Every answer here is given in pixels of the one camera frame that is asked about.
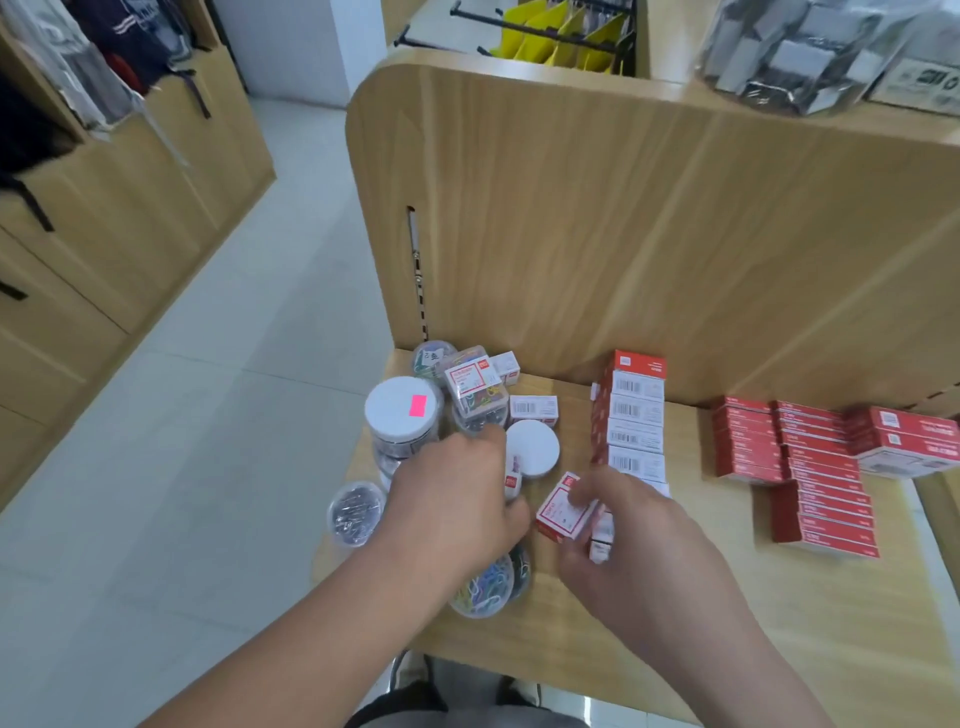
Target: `forearm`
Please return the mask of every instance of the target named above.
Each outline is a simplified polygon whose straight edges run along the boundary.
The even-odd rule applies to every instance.
[[[339,728],[448,588],[421,554],[374,538],[145,725]]]

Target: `wooden shelf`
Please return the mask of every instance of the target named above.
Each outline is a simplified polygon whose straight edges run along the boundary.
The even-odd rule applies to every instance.
[[[384,377],[407,374],[409,352],[395,350]],[[513,394],[554,394],[560,402],[561,459],[546,477],[524,481],[539,505],[566,470],[589,460],[589,388],[523,375]],[[713,478],[709,415],[668,404],[667,478],[674,498],[717,544],[750,605],[786,659],[838,726],[946,724],[958,715],[944,626],[898,482],[867,477],[874,499],[877,561],[835,559],[770,541],[766,497]],[[378,482],[364,428],[347,478]],[[528,536],[535,576],[530,592],[492,619],[444,609],[414,642],[448,660],[642,711],[693,720],[682,700],[573,598],[556,575],[556,545]],[[324,537],[313,565],[322,581],[345,554]]]

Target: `right hand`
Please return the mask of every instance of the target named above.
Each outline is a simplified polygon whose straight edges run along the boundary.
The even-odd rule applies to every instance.
[[[595,499],[613,513],[610,560],[588,559],[587,530],[563,544],[560,577],[637,657],[673,682],[709,669],[711,646],[765,641],[724,557],[679,503],[609,467],[570,492],[575,505]]]

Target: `round white lid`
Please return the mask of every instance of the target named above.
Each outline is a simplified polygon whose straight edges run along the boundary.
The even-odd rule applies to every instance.
[[[407,443],[437,421],[437,390],[426,379],[395,376],[381,381],[367,395],[364,415],[372,433],[391,443]]]
[[[526,477],[541,477],[560,459],[557,433],[537,420],[520,420],[507,430],[507,451],[520,456],[520,471]]]

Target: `container of paper clips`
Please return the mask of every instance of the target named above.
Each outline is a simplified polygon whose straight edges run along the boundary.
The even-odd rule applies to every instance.
[[[348,483],[330,501],[326,526],[338,544],[357,548],[373,534],[386,506],[386,495],[373,483],[366,480]]]
[[[450,606],[470,619],[492,617],[510,601],[515,583],[513,559],[509,554],[501,556],[462,586],[450,599]]]

